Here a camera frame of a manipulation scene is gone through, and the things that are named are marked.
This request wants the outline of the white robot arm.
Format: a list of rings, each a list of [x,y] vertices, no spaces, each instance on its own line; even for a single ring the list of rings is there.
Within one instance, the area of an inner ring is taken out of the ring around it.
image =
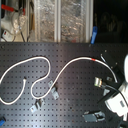
[[[124,72],[120,71],[109,54],[103,53],[101,58],[112,72],[114,79],[108,77],[103,81],[96,77],[94,85],[104,90],[102,102],[106,107],[126,120],[128,115],[128,54],[124,59]]]

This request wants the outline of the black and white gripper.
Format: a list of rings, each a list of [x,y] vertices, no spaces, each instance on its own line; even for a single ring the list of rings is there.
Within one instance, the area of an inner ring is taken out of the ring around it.
[[[96,77],[95,80],[94,80],[94,85],[96,87],[101,87],[102,89],[106,89],[106,90],[109,90],[110,92],[107,94],[107,99],[111,98],[113,95],[117,95],[117,94],[120,94],[121,97],[123,98],[123,100],[125,101],[125,103],[127,104],[127,101],[126,101],[126,98],[124,97],[124,95],[122,94],[122,92],[115,88],[114,86],[117,85],[116,83],[113,83],[111,81],[107,81],[106,83],[101,79],[101,78],[98,78]]]

